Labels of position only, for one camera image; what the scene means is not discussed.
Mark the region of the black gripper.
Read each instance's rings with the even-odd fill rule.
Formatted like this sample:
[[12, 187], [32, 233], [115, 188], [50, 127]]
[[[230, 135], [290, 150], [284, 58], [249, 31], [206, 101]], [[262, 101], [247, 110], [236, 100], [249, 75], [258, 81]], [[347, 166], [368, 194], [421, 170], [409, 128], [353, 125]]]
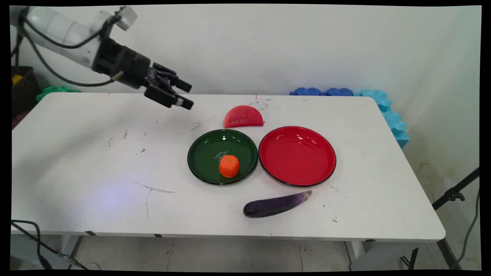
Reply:
[[181, 80], [177, 73], [159, 63], [152, 62], [129, 47], [113, 39], [102, 40], [92, 65], [93, 71], [109, 76], [112, 80], [140, 89], [144, 87], [144, 96], [167, 108], [173, 105], [191, 110], [194, 101], [186, 99], [172, 86], [189, 93], [192, 85]]

